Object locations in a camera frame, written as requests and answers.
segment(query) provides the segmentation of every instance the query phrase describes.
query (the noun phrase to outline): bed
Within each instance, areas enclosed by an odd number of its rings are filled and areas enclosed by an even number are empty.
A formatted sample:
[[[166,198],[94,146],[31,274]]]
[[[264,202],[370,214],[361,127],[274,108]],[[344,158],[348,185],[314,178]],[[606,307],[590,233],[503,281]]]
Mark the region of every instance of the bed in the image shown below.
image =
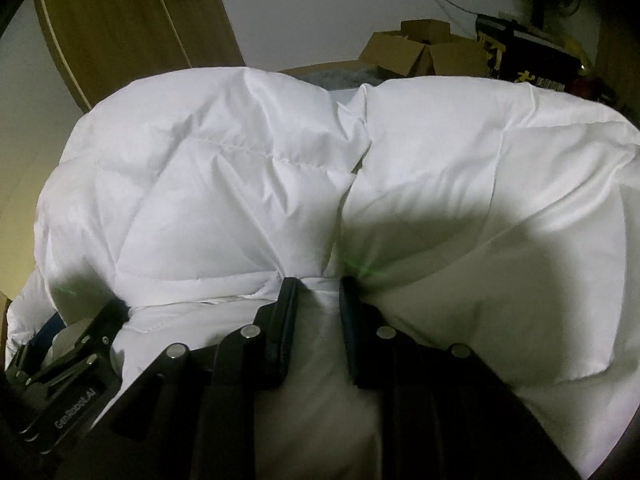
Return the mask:
[[[378,478],[379,399],[350,384],[337,311],[350,274],[420,343],[470,345],[588,478],[640,404],[639,140],[603,105],[479,78],[335,98],[246,68],[136,81],[78,122],[42,191],[7,359],[56,310],[72,325],[116,295],[124,390],[297,276],[257,475]]]

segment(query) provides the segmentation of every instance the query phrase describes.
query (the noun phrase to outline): white duvet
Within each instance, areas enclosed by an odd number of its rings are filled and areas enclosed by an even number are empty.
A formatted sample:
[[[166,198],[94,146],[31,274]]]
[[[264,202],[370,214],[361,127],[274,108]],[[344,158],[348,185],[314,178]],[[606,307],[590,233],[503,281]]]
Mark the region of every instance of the white duvet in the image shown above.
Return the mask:
[[[289,376],[256,402],[258,478],[378,478],[379,399],[350,385],[337,310],[352,274],[419,342],[472,346],[586,478],[640,403],[639,141],[528,84],[393,80],[344,106],[251,69],[140,80],[79,121],[40,196],[8,346],[116,294],[126,388],[300,277]]]

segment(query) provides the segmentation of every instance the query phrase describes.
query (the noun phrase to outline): wooden wardrobe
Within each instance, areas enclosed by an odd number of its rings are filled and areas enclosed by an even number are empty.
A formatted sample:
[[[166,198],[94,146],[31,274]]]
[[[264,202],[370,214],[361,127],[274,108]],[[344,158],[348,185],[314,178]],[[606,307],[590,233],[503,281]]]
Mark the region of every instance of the wooden wardrobe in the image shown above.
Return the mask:
[[[171,70],[241,66],[222,0],[34,0],[44,37],[79,107]]]
[[[640,126],[640,34],[619,14],[602,17],[595,72],[618,94],[616,108]]]

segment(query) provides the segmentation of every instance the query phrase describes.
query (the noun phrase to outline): white wall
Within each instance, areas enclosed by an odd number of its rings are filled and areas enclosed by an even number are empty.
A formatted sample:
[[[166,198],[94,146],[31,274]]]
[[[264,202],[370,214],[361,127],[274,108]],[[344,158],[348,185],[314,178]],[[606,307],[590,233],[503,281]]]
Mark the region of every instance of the white wall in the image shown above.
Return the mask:
[[[520,15],[523,0],[452,0],[483,14]],[[452,31],[473,36],[475,17],[436,0],[223,0],[244,60],[249,66],[282,70],[355,59],[374,30],[398,28],[400,21],[437,18]],[[566,20],[566,30],[592,60],[600,19],[588,3]]]
[[[0,38],[0,290],[10,298],[33,269],[38,195],[81,115],[26,0]]]

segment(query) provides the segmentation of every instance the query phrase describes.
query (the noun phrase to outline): black metal bracket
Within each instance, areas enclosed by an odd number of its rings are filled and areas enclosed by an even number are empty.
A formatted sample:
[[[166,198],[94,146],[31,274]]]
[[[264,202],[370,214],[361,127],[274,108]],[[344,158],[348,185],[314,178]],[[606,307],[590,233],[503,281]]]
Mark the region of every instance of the black metal bracket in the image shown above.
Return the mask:
[[[535,417],[464,344],[419,345],[340,282],[356,386],[383,394],[383,480],[578,480]]]
[[[254,480],[254,391],[287,375],[299,280],[218,345],[169,345],[60,465],[74,480]]]
[[[24,445],[52,472],[108,401],[121,380],[111,367],[113,338],[127,320],[127,307],[110,301],[78,338],[74,348],[39,369],[43,352],[33,341],[23,345],[7,368],[10,387],[22,413],[14,429]]]

